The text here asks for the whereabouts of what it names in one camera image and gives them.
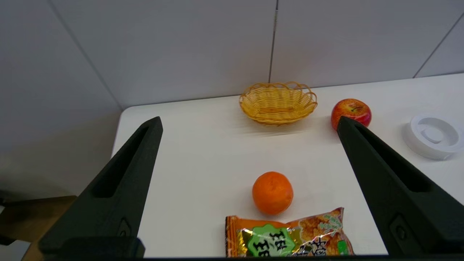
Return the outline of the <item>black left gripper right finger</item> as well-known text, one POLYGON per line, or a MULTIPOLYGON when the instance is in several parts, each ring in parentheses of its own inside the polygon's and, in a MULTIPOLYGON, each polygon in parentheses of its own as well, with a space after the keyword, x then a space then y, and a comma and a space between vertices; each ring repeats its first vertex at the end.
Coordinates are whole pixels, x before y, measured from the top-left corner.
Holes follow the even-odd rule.
POLYGON ((464 207, 364 125, 337 133, 390 256, 462 256, 464 207))

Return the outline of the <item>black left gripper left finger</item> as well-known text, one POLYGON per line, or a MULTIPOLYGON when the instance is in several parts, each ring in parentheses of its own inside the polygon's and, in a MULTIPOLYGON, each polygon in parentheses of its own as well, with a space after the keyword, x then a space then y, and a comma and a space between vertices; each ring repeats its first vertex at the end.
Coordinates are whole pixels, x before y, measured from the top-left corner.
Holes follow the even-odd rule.
POLYGON ((163 134, 141 124, 39 241, 42 253, 144 253, 137 237, 163 134))

